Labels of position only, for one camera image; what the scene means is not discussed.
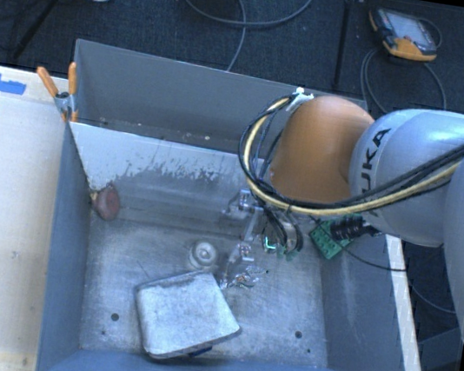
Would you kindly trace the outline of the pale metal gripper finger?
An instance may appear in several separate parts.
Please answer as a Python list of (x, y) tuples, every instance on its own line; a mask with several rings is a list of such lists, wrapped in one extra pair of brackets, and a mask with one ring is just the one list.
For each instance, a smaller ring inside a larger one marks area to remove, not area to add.
[(242, 286), (249, 282), (248, 268), (253, 265), (255, 259), (251, 253), (248, 244), (238, 243), (234, 246), (223, 267), (221, 288)]
[(235, 220), (247, 219), (255, 211), (253, 201), (253, 195), (249, 189), (239, 189), (222, 210), (222, 215)]

